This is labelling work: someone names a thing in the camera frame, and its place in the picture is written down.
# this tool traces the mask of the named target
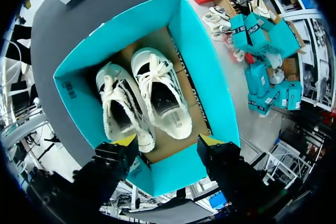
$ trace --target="white shoe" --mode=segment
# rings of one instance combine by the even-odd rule
[[[203,16],[202,20],[206,23],[218,23],[220,21],[220,16],[214,13],[207,13]]]
[[[131,75],[119,65],[108,63],[97,73],[96,84],[103,104],[106,137],[118,140],[136,133],[139,150],[153,150],[155,131],[145,121],[146,107]]]
[[[147,47],[134,53],[131,67],[151,123],[175,139],[187,138],[192,120],[173,64]]]
[[[219,25],[219,26],[214,26],[214,27],[211,27],[211,32],[213,34],[216,34],[216,33],[231,33],[231,27],[228,27],[228,26],[222,26],[222,25]]]
[[[243,59],[245,58],[245,52],[240,50],[240,49],[235,49],[233,51],[233,55],[235,56],[235,58],[238,62],[242,62]]]
[[[223,33],[215,33],[211,34],[211,39],[215,41],[224,41],[225,39],[225,34]]]
[[[204,23],[206,23],[210,28],[213,28],[215,26],[227,26],[231,28],[231,23],[227,20],[222,19],[220,16],[213,14],[213,13],[207,13],[202,17],[202,20]]]
[[[209,11],[212,12],[213,14],[218,15],[222,19],[225,19],[227,21],[230,20],[230,17],[226,14],[225,9],[220,6],[210,7]]]

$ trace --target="teal shoe box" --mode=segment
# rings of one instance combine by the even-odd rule
[[[257,97],[263,97],[266,94],[266,92],[270,89],[270,83],[266,72],[265,64],[263,64],[260,61],[251,64],[250,72],[252,80],[250,80],[249,82],[253,82],[254,85],[256,86]]]
[[[300,81],[283,81],[275,85],[274,89],[280,92],[275,106],[287,110],[299,110],[301,106],[302,86]]]
[[[244,70],[244,72],[245,72],[245,78],[246,78],[246,82],[247,82],[248,92],[250,94],[257,94],[258,87],[256,85],[254,77],[251,74],[251,69],[246,68]]]
[[[267,112],[274,106],[280,92],[276,89],[269,89],[265,96],[260,98],[254,94],[248,94],[248,108],[266,115]]]
[[[264,55],[264,52],[253,47],[245,29],[244,18],[243,14],[238,14],[230,19],[234,47],[256,56]]]
[[[277,45],[281,45],[282,59],[288,58],[301,48],[304,42],[297,36],[294,31],[295,27],[292,23],[288,23],[283,19],[277,23],[272,30],[269,31],[271,41]]]
[[[275,27],[274,24],[266,19],[261,19],[260,16],[254,13],[245,18],[244,24],[254,48],[264,52],[264,54],[268,52],[276,55],[283,52],[283,46],[274,44],[268,34],[268,31]]]
[[[171,33],[211,135],[240,146],[235,110],[218,55],[187,0],[150,0],[130,8],[83,38],[65,58],[54,81],[77,128],[93,148],[110,142],[103,129],[102,106],[84,74],[88,68],[164,27]],[[196,150],[197,144],[193,144],[150,165],[138,158],[139,166],[127,179],[152,196],[189,186],[207,176]]]

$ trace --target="shoe insole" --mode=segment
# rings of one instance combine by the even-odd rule
[[[165,112],[173,108],[179,107],[179,103],[174,94],[166,85],[160,82],[153,83],[151,102],[159,116],[162,116]]]
[[[111,101],[111,113],[121,130],[131,126],[131,120],[119,102]]]

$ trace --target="floor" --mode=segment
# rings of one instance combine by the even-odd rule
[[[42,1],[43,0],[31,0],[31,9],[21,12],[22,16],[27,20],[26,25],[32,24],[34,13]],[[193,0],[189,0],[189,2],[200,19],[208,12],[208,8],[213,5],[211,3],[201,6],[197,5]],[[204,23],[203,25],[208,34],[211,35],[209,27]],[[228,56],[228,48],[223,42],[214,41],[213,45],[218,53],[220,64],[229,85],[240,135],[249,139],[263,151],[270,150],[278,136],[282,123],[282,114],[276,111],[270,111],[266,117],[262,118],[257,112],[250,111],[247,106],[248,90],[244,75],[244,69],[247,65],[244,62],[233,62]],[[50,145],[49,142],[44,141],[44,138],[51,137],[51,130],[48,126],[44,126],[37,131],[37,138],[40,138],[39,143],[41,146],[35,146],[33,152],[36,156],[39,156]],[[253,159],[255,155],[255,152],[251,151],[244,144],[242,144],[241,152],[247,161]],[[64,147],[57,148],[54,146],[40,161],[48,170],[56,171],[68,180],[71,180],[72,171],[80,168]]]

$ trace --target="white sneaker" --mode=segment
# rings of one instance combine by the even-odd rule
[[[242,62],[243,59],[245,58],[245,52],[240,50],[240,49],[235,49],[233,51],[233,55],[235,56],[235,58],[238,62]]]
[[[215,40],[215,41],[224,41],[225,40],[225,34],[223,34],[223,33],[211,34],[211,39]]]
[[[220,16],[213,14],[213,13],[207,13],[204,14],[202,17],[202,20],[206,23],[218,23],[220,21]]]
[[[131,75],[119,65],[108,63],[97,73],[96,84],[103,103],[106,137],[118,140],[136,133],[139,150],[153,150],[155,131],[145,121],[146,107]]]
[[[216,33],[231,33],[231,27],[229,26],[222,26],[222,25],[219,25],[219,26],[214,26],[214,27],[211,27],[211,32],[213,34],[216,34]]]
[[[202,20],[204,21],[204,23],[206,23],[210,28],[216,27],[216,26],[227,26],[227,27],[231,27],[231,23],[227,20],[222,19],[220,16],[209,12],[207,14],[205,14],[202,17]]]
[[[192,120],[173,64],[147,47],[134,53],[131,67],[151,123],[175,139],[187,138]]]
[[[225,19],[227,21],[230,20],[230,17],[226,14],[225,9],[220,6],[210,7],[209,11],[213,14],[220,16],[222,19]]]

